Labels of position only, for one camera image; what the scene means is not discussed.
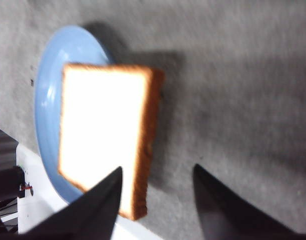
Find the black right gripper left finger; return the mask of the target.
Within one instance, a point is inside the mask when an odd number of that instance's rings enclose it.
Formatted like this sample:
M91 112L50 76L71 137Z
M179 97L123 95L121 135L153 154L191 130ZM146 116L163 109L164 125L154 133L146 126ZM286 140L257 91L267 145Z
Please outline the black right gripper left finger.
M119 166L79 199L18 238L109 240L119 211L121 189L122 168Z

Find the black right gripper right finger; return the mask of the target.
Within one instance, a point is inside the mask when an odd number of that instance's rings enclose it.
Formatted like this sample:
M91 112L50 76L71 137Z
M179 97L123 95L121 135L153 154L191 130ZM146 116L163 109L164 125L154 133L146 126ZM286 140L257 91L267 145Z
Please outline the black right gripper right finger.
M250 204L201 165L193 167L196 210L206 240L306 240Z

